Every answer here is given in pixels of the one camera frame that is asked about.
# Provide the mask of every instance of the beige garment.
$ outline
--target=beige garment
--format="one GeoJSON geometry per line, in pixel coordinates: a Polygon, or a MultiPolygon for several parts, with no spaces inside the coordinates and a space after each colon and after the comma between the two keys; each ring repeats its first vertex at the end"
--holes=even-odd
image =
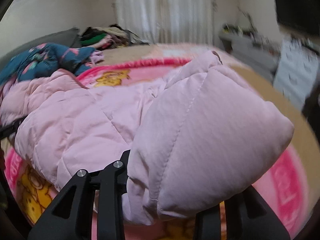
{"type": "Polygon", "coordinates": [[[108,27],[108,28],[106,28],[106,27],[94,27],[94,29],[98,29],[99,31],[105,31],[106,33],[113,34],[115,36],[122,37],[122,38],[125,38],[125,39],[128,38],[127,33],[125,31],[121,31],[117,27],[108,27]]]}

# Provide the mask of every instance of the silver bolt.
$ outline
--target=silver bolt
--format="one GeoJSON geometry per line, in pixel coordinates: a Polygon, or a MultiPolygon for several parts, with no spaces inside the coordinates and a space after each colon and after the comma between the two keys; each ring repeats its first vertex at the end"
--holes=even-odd
{"type": "Polygon", "coordinates": [[[85,170],[79,170],[79,171],[77,172],[77,175],[78,175],[79,177],[83,177],[86,173],[87,173],[87,172],[86,172],[85,170]]]}
{"type": "Polygon", "coordinates": [[[123,163],[121,161],[116,161],[113,166],[116,167],[116,168],[120,168],[122,167],[123,163]]]}

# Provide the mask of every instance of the wall-mounted tv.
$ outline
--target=wall-mounted tv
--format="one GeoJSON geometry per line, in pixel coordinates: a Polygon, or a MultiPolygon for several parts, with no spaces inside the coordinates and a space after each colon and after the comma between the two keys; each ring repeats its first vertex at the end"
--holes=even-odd
{"type": "Polygon", "coordinates": [[[278,23],[297,31],[320,36],[320,22],[305,0],[276,0],[278,23]]]}

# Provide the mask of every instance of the bed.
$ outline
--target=bed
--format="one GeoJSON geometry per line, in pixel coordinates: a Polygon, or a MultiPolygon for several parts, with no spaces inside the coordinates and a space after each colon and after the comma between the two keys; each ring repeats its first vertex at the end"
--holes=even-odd
{"type": "MultiPolygon", "coordinates": [[[[274,167],[254,184],[293,238],[307,222],[320,197],[320,150],[313,132],[301,114],[267,81],[255,74],[250,67],[216,47],[188,43],[105,50],[105,59],[98,66],[150,58],[192,59],[208,50],[215,50],[223,64],[237,71],[265,100],[272,101],[295,124],[296,130],[291,145],[274,167]]],[[[121,74],[117,72],[120,81],[118,85],[151,80],[166,74],[169,70],[170,68],[159,67],[157,70],[143,68],[121,74]]],[[[30,223],[35,223],[57,192],[21,160],[7,141],[2,142],[2,148],[6,153],[5,175],[9,186],[30,223]]],[[[220,205],[220,209],[221,219],[224,221],[223,204],[220,205]]],[[[192,239],[193,228],[193,219],[173,220],[144,228],[126,226],[125,236],[126,239],[141,240],[192,239]]],[[[96,220],[93,221],[92,239],[95,239],[95,232],[96,220]]],[[[225,238],[225,223],[222,223],[222,232],[225,238]]]]}

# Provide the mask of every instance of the pink quilted jacket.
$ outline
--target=pink quilted jacket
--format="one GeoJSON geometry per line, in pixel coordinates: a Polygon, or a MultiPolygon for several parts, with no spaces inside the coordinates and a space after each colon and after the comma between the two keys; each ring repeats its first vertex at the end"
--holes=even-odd
{"type": "Polygon", "coordinates": [[[128,87],[86,89],[58,70],[12,87],[0,115],[2,125],[28,115],[14,147],[58,190],[79,169],[101,170],[131,149],[124,218],[146,225],[241,192],[293,135],[291,122],[210,51],[128,87]]]}

